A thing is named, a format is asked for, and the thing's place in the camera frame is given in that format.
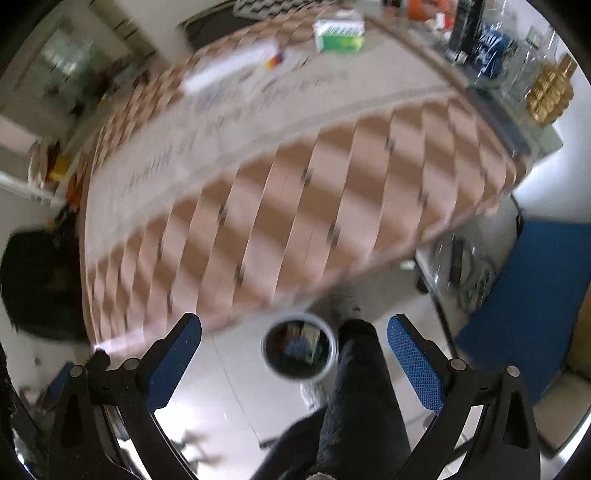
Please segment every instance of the glass bottle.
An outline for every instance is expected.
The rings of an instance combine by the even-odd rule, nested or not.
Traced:
[[[549,27],[542,38],[534,28],[530,28],[525,41],[519,42],[515,55],[507,69],[501,85],[501,95],[515,102],[525,101],[525,96],[540,74],[542,65],[555,63],[559,37]]]

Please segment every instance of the table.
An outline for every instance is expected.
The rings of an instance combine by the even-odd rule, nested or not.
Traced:
[[[310,48],[318,13],[201,49],[105,124],[85,198],[93,343],[130,353],[185,312],[211,331],[325,290],[495,206],[526,175],[462,86],[379,25],[363,54],[315,56],[250,103],[178,91],[199,61],[259,38]]]

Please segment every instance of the yellow object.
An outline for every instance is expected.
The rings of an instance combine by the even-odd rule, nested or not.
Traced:
[[[540,125],[556,121],[573,99],[570,78],[577,69],[577,63],[568,54],[559,65],[546,64],[527,94],[527,110]]]
[[[49,173],[50,180],[62,181],[66,176],[70,163],[72,163],[70,156],[60,153],[56,158],[56,164],[53,165]]]

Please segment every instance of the blue mat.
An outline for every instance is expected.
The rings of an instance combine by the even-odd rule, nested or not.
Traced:
[[[490,296],[456,342],[474,367],[518,367],[534,403],[564,362],[590,280],[591,224],[526,221]]]

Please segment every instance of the blue package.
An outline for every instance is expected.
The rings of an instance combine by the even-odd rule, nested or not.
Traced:
[[[473,67],[479,76],[495,79],[502,71],[503,58],[509,52],[513,39],[491,25],[482,29],[476,45]]]

